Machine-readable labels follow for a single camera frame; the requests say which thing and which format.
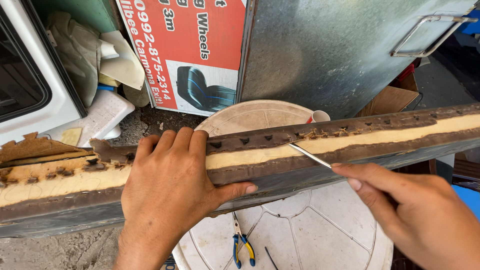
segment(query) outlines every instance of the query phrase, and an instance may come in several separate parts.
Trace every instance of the banner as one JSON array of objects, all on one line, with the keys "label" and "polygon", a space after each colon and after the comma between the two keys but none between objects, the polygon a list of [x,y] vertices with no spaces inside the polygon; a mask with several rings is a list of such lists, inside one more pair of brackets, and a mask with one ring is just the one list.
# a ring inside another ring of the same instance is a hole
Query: banner
[{"label": "banner", "polygon": [[155,107],[211,115],[235,103],[246,0],[117,4]]}]

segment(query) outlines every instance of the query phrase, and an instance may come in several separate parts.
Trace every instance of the blue and yellow pliers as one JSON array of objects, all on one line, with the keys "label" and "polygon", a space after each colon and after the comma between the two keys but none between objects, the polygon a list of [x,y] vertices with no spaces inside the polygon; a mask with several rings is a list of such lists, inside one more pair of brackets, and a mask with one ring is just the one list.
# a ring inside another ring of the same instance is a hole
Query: blue and yellow pliers
[{"label": "blue and yellow pliers", "polygon": [[233,243],[233,261],[237,265],[237,268],[241,268],[241,262],[239,260],[239,238],[242,240],[242,242],[245,244],[245,246],[248,249],[248,253],[250,254],[250,265],[255,266],[255,252],[253,251],[253,247],[248,242],[247,240],[247,235],[241,234],[240,226],[239,226],[239,221],[237,219],[237,215],[235,215],[235,212],[233,212],[233,227],[235,227],[235,235],[233,236],[233,239],[235,242]]}]

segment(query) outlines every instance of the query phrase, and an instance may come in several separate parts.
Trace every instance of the awl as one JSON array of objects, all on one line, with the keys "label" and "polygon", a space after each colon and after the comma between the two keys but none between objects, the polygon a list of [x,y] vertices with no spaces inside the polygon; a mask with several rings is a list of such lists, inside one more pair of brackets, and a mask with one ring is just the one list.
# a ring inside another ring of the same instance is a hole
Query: awl
[{"label": "awl", "polygon": [[325,167],[329,168],[329,169],[332,169],[332,166],[330,166],[330,164],[324,160],[321,160],[319,159],[317,156],[315,156],[314,154],[308,152],[307,150],[301,148],[300,146],[296,145],[295,143],[290,143],[289,144],[291,147],[295,148],[296,150],[302,152],[305,156],[311,158],[312,160],[324,165]]}]

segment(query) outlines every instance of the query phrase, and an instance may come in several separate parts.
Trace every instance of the fingernail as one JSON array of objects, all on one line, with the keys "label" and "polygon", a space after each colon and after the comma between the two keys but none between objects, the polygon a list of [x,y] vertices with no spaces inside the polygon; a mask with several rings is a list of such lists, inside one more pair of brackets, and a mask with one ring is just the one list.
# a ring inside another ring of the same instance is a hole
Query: fingernail
[{"label": "fingernail", "polygon": [[347,182],[350,184],[353,190],[359,191],[361,189],[361,182],[359,180],[354,178],[348,178]]},{"label": "fingernail", "polygon": [[247,189],[245,189],[245,193],[250,194],[250,193],[253,193],[257,190],[258,190],[257,185],[253,184],[253,185],[248,186]]}]

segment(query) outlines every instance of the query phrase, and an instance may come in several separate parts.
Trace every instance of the white cup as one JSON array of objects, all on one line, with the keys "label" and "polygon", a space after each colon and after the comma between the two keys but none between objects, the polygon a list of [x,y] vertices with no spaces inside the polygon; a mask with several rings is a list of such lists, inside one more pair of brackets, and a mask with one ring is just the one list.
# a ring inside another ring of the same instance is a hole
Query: white cup
[{"label": "white cup", "polygon": [[330,116],[323,110],[316,110],[312,113],[310,118],[307,121],[308,123],[318,123],[318,122],[326,122],[330,121]]}]

